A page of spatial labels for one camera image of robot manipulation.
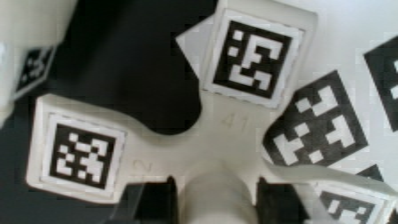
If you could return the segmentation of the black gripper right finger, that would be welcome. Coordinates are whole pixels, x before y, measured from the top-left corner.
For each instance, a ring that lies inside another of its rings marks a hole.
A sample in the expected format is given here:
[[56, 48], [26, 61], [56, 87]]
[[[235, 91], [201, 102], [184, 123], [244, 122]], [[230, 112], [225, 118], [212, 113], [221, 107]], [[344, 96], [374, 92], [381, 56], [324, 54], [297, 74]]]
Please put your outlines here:
[[305, 224], [308, 211], [290, 184], [273, 184], [260, 178], [257, 185], [257, 211], [260, 224]]

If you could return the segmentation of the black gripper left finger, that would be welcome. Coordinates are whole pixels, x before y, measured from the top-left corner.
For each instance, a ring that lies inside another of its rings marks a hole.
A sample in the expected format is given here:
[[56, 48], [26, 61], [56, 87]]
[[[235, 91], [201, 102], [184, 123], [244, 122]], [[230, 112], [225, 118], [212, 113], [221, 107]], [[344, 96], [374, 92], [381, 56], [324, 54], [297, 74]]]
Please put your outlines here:
[[175, 178], [161, 183], [130, 184], [106, 224], [178, 224]]

